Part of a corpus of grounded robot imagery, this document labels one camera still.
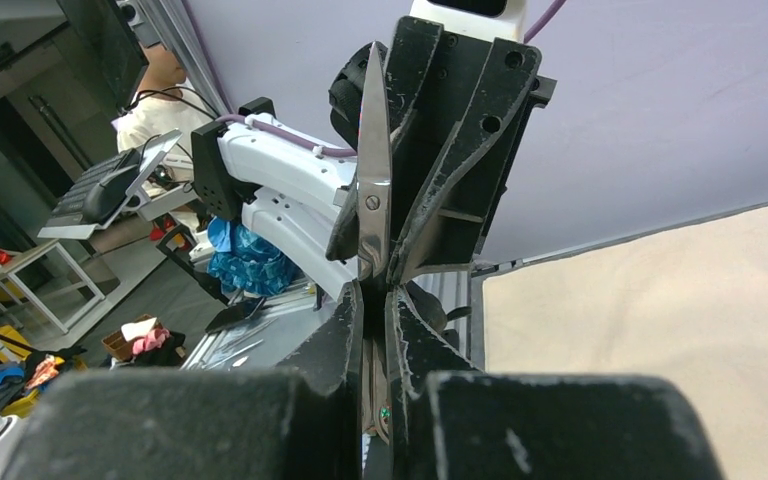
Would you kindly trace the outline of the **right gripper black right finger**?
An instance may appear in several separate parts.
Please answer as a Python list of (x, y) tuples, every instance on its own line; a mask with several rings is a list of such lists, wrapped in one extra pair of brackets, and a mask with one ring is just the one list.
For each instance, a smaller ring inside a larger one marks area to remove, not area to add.
[(396, 479), (719, 479), (692, 405), (641, 375), (481, 371), (388, 293)]

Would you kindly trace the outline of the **beige cloth wrap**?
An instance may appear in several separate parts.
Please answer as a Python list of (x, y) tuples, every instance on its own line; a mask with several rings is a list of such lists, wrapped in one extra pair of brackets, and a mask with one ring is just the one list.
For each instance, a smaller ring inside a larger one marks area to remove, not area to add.
[(483, 285), (493, 373), (642, 373), (697, 409), (730, 479), (768, 479), (768, 206)]

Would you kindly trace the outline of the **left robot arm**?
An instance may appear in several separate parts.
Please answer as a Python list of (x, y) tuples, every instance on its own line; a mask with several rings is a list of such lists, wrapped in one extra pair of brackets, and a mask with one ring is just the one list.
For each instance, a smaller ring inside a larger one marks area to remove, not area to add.
[(389, 43), (336, 77), (322, 146), (271, 112), (192, 136), (195, 189), (212, 212), (280, 249), (330, 295), (467, 270), (482, 250), (531, 113), (552, 99), (541, 51), (501, 18), (405, 16)]

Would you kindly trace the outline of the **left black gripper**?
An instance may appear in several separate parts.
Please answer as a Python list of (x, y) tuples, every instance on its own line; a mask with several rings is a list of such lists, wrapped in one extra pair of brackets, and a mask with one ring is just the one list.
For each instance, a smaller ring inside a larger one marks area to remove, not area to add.
[(443, 34), (438, 22), (403, 16), (390, 46), (364, 45), (329, 88), (331, 124), (356, 148), (369, 55), (378, 50), (391, 141), (391, 284), (469, 267), (531, 112), (556, 85), (539, 76), (542, 54), (533, 46)]

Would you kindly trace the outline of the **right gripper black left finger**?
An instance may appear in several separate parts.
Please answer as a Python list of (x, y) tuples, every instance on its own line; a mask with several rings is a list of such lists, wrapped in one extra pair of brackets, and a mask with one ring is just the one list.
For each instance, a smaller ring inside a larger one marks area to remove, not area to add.
[(7, 479), (358, 479), (364, 305), (332, 316), (267, 369), (70, 374), (43, 397)]

